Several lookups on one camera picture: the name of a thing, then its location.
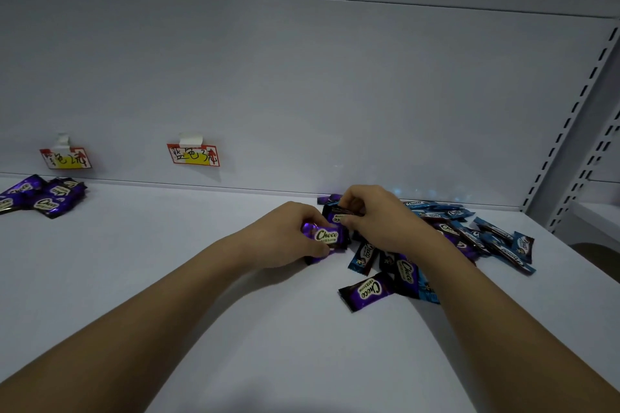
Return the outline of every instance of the white shelf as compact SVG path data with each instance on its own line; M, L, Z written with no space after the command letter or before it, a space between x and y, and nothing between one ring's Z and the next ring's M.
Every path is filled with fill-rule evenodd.
M575 215L601 232L620 241L620 206L599 203L576 203Z
M16 181L0 177L0 189ZM58 219L0 216L0 379L291 198L315 202L99 182ZM534 237L538 271L526 277L494 258L479 268L620 388L620 285L523 213L477 215ZM352 256L235 284L149 412L408 412L412 399L420 412L484 410L441 307L391 296L349 313L337 290L363 278L346 268ZM369 369L371 377L360 377Z

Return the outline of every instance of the person's left hand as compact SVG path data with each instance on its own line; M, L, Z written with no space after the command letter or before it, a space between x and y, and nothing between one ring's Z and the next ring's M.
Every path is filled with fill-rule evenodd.
M289 201L230 237L241 242L254 269L275 268L303 256L324 257L329 247L301 233L304 222L331 226L314 206Z

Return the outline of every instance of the handwritten price tag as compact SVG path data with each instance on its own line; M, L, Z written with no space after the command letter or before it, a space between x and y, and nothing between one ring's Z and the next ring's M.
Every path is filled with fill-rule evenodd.
M58 153L50 149L40 149L45 165L51 169L92 168L83 147L71 147L69 151Z
M167 146L174 163L207 165L210 167L220 166L218 149L214 145L180 147L179 144L167 144Z

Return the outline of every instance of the pile of candy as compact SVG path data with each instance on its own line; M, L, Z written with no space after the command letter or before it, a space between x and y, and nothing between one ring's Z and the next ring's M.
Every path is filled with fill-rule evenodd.
M340 221L344 215L353 213L338 206L341 197L339 194L332 194L317 199L317 203L323 205L322 214L335 228L305 223L301 231L309 238L327 243L331 248L329 254L344 252L352 240L359 241L360 246L348 268L364 276L368 276L373 262L379 259L379 273L338 291L351 312L357 312L394 293L438 304L437 294L430 287L426 276L417 265L407 260L405 255L380 250L357 232L349 236L349 230L342 226ZM481 256L494 256L527 276L536 272L530 265L534 245L532 237L519 232L510 235L479 217L474 219L477 229L465 227L462 223L466 223L466 219L474 213L460 204L406 201L404 205L450 240L474 265ZM306 264L311 265L322 258L307 256L305 260Z
M73 178L45 181L39 175L32 175L0 194L0 214L34 209L56 219L73 209L85 193L86 185Z

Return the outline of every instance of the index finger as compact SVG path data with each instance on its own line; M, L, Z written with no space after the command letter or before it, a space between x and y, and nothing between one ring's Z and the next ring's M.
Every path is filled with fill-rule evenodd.
M314 206L310 206L309 204L299 204L299 209L301 210L301 218L302 220L310 220L315 224L322 225L325 227L332 227L333 224L330 224L327 219L323 217L323 215L319 212L318 209Z
M350 206L353 204L355 198L364 201L364 197L367 195L369 190L368 185L352 185L346 191L345 194L340 198L340 202L338 205L340 207L344 207L345 209L350 209Z

